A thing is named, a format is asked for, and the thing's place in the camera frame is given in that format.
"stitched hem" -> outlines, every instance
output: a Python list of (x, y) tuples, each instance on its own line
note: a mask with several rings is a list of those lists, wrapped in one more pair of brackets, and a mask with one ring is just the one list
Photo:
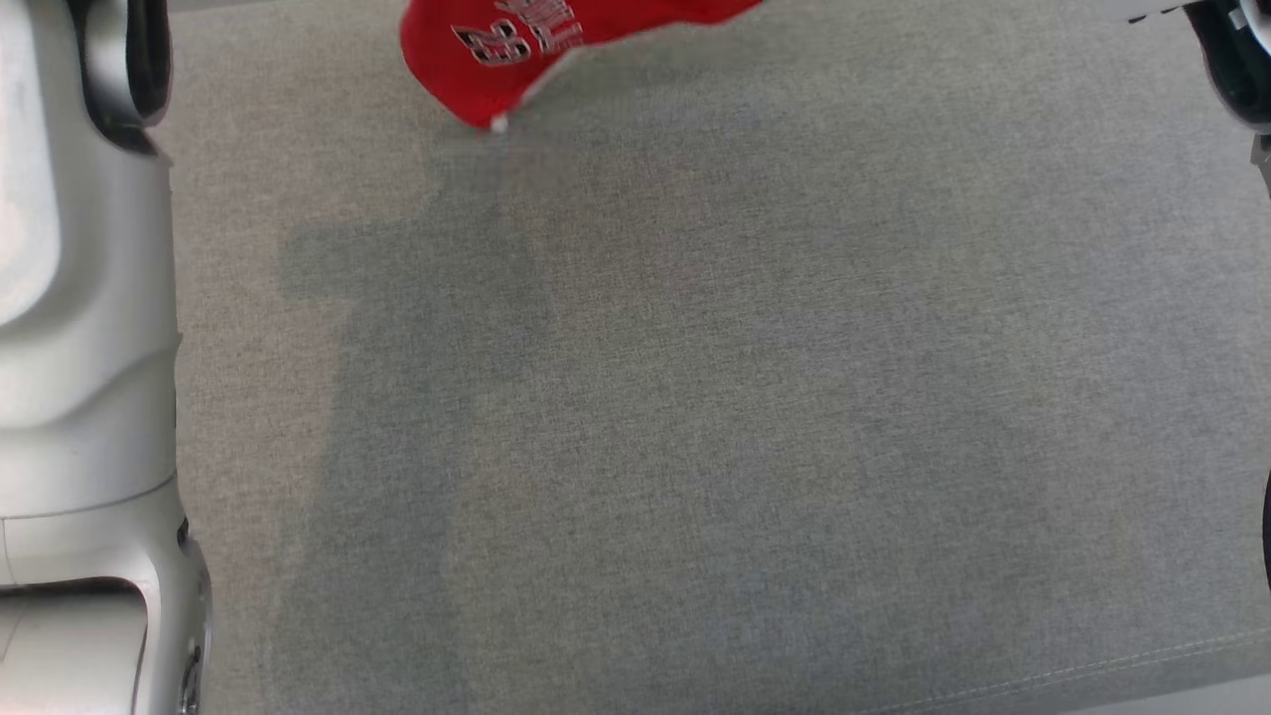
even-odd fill
[[(991, 686), (982, 686), (977, 688), (970, 688), (965, 691), (958, 691), (947, 695), (938, 695), (933, 697), (927, 697), (921, 700), (913, 700), (909, 702), (899, 702), (895, 705), (887, 705), (883, 707), (874, 707), (871, 710), (855, 710), (848, 715), (885, 715), (899, 712), (902, 710), (910, 710), (911, 712), (928, 712), (932, 710), (938, 710), (941, 707), (948, 707), (952, 705), (960, 705), (963, 702), (971, 702), (976, 700), (988, 700), (991, 697), (1000, 697), (1005, 695), (1014, 695), (1030, 690), (1042, 688), (1046, 686), (1066, 683), (1070, 681), (1078, 681), (1082, 678), (1092, 678), (1094, 676), (1102, 676), (1106, 673), (1116, 673), (1117, 671), (1129, 671), (1131, 668), (1141, 668), (1146, 665), (1155, 665), (1157, 663), (1164, 663), (1167, 660), (1178, 660), (1182, 658), (1192, 658), (1196, 655), (1206, 655), (1209, 653), (1216, 653), (1219, 650), (1228, 650), (1233, 648), (1242, 648), (1246, 645), (1253, 645), (1256, 643), (1262, 643), (1271, 640), (1271, 627), (1257, 629), (1252, 631), (1244, 631), (1229, 636), (1200, 640), (1196, 643), (1187, 643), (1183, 645), (1176, 645), (1171, 648), (1162, 648), (1158, 650), (1149, 650), (1145, 653), (1139, 653), (1135, 655), (1126, 655), (1124, 658), (1113, 658), (1110, 660), (1101, 660), (1098, 663), (1089, 663), (1087, 665), (1078, 665), (1075, 668), (1064, 668), (1060, 671), (1051, 671), (1049, 673), (1042, 673), (1040, 676), (1030, 676), (1027, 678), (1021, 678), (1018, 681), (1008, 681), (1004, 683), (996, 683)], [(1190, 649), (1202, 649), (1193, 650), (1191, 653), (1178, 653)], [(1155, 658), (1152, 660), (1139, 662), (1144, 658), (1153, 658), (1154, 655), (1164, 655), (1163, 658)], [(1108, 665), (1116, 665), (1115, 668), (1108, 668)]]

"gray surface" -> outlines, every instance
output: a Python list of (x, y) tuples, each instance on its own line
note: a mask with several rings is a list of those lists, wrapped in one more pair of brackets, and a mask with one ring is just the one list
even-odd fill
[(1033, 712), (1271, 671), (1271, 204), (1182, 18), (775, 1), (472, 132), (177, 15), (212, 712)]
[(1246, 678), (1181, 693), (1092, 707), (1073, 715), (1263, 715), (1271, 702), (1271, 676)]

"red fabric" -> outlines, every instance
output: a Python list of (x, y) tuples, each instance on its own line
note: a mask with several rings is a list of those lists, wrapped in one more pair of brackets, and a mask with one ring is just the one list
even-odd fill
[(411, 0), (402, 52), (463, 121), (489, 127), (562, 53), (670, 23), (724, 22), (760, 0)]

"red cloth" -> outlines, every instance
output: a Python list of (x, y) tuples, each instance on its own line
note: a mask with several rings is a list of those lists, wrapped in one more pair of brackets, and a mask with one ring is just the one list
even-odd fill
[(760, 0), (411, 0), (402, 52), (423, 86), (482, 128), (571, 47), (671, 23), (724, 22)]

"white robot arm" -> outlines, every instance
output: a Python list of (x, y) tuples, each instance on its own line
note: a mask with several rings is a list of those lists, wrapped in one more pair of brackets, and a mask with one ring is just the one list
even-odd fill
[(0, 712), (196, 712), (161, 0), (0, 0)]

